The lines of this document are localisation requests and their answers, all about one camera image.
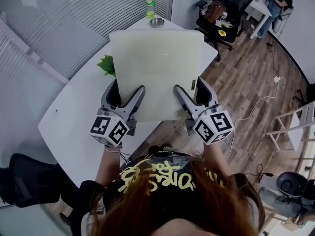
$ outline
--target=bracelet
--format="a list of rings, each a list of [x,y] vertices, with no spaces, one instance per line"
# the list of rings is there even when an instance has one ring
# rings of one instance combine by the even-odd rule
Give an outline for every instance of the bracelet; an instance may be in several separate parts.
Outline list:
[[[116,146],[112,146],[112,145],[108,145],[108,144],[104,144],[105,148],[116,148]]]
[[[111,152],[111,153],[120,153],[122,151],[122,148],[123,146],[112,146],[112,145],[107,145],[107,144],[104,144],[104,148],[108,151],[108,152]]]

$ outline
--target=table leg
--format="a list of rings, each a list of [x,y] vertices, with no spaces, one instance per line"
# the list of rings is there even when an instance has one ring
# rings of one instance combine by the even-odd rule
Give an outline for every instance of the table leg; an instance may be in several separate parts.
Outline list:
[[[267,21],[268,19],[268,15],[264,15],[264,17],[262,18],[262,20],[260,21],[260,23],[257,25],[256,29],[254,30],[254,32],[252,33],[252,35],[250,36],[250,39],[253,39],[256,36],[256,33],[260,30],[260,28],[262,27],[262,25]]]
[[[248,16],[247,16],[247,18],[246,18],[246,20],[248,21],[248,20],[251,18],[251,16],[252,16],[252,13],[249,12],[249,13],[248,13]]]

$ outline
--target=plastic bottle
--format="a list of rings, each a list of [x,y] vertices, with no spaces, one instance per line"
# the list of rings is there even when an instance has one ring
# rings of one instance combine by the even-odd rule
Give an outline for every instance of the plastic bottle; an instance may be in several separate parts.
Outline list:
[[[154,18],[154,6],[156,4],[155,0],[146,0],[147,5],[147,18]]]

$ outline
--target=red hair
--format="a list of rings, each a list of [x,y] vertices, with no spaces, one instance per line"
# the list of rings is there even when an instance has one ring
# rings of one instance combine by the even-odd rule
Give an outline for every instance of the red hair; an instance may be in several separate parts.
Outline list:
[[[258,235],[251,224],[247,199],[237,187],[234,177],[224,176],[218,167],[209,167],[197,158],[189,164],[198,198],[187,202],[193,202],[202,214],[196,214],[198,219],[194,223],[203,230],[220,236]],[[224,182],[224,187],[211,181],[205,168],[215,172]],[[135,181],[132,181],[105,217],[99,221],[94,216],[93,236],[149,236],[161,226],[167,207],[157,208],[153,205],[158,199],[159,190],[148,195],[152,188],[149,183],[150,173],[142,166]]]

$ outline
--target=brown bag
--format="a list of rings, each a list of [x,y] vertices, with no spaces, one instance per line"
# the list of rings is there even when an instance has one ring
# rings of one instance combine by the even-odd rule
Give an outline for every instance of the brown bag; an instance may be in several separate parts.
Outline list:
[[[213,23],[215,20],[219,19],[225,10],[226,6],[223,2],[212,1],[212,3],[209,5],[207,13],[204,15],[204,18],[210,23]]]

